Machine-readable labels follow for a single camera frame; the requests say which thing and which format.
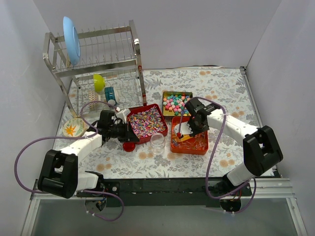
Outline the orange tray clear lollipops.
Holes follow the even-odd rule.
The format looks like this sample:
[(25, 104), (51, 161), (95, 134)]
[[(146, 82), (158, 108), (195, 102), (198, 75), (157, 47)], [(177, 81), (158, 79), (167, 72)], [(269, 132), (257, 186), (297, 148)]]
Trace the orange tray clear lollipops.
[[(179, 124), (179, 122), (180, 117), (174, 117), (171, 122), (171, 130), (172, 127)], [(207, 131), (196, 135), (195, 138), (181, 143), (176, 142), (171, 136), (170, 150), (173, 153), (204, 155), (208, 151), (208, 148), (209, 144)]]

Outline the red tray swirl lollipops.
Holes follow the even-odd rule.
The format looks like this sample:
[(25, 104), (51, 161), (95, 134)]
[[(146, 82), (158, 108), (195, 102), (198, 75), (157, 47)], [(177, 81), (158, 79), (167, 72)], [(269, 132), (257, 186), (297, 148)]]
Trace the red tray swirl lollipops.
[(150, 141), (153, 134), (160, 133), (166, 136), (168, 133), (166, 121), (158, 104), (132, 109), (127, 116), (127, 121), (139, 139), (137, 145)]

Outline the yellow plastic scoop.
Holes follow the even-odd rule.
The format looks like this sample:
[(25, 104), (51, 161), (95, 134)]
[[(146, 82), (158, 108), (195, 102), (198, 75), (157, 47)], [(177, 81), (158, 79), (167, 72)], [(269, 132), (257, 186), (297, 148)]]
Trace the yellow plastic scoop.
[(183, 134), (183, 135), (179, 136), (179, 133), (178, 133), (175, 137), (175, 141), (178, 143), (181, 143), (181, 142), (190, 140), (192, 138), (195, 138), (195, 136), (192, 134)]

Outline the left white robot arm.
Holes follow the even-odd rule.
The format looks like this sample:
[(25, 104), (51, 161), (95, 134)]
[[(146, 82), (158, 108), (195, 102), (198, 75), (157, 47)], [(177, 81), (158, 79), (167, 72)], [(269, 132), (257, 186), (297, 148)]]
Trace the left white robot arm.
[(117, 113), (103, 110), (99, 120), (93, 122), (86, 132), (87, 136), (91, 135), (90, 138), (83, 137), (60, 150), (49, 150), (44, 158), (38, 189), (66, 199), (83, 190), (88, 190), (95, 197), (101, 196), (105, 190), (103, 175), (97, 172), (79, 172), (78, 165), (111, 138), (116, 138), (121, 143), (139, 142), (127, 120), (129, 114), (129, 109)]

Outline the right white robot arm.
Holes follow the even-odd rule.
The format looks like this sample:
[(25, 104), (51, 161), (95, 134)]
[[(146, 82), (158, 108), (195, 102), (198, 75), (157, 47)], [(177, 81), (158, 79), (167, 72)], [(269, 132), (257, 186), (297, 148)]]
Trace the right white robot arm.
[(193, 97), (185, 107), (190, 113), (187, 122), (175, 127), (179, 138), (194, 137), (210, 128), (219, 130), (213, 150), (216, 150), (222, 134), (232, 138), (243, 148), (243, 162), (222, 177), (214, 186), (205, 183), (206, 194), (219, 199), (236, 194), (250, 179), (259, 177), (283, 160), (283, 154), (273, 129), (267, 125), (257, 127), (228, 115), (224, 107), (210, 101), (202, 103), (202, 97)]

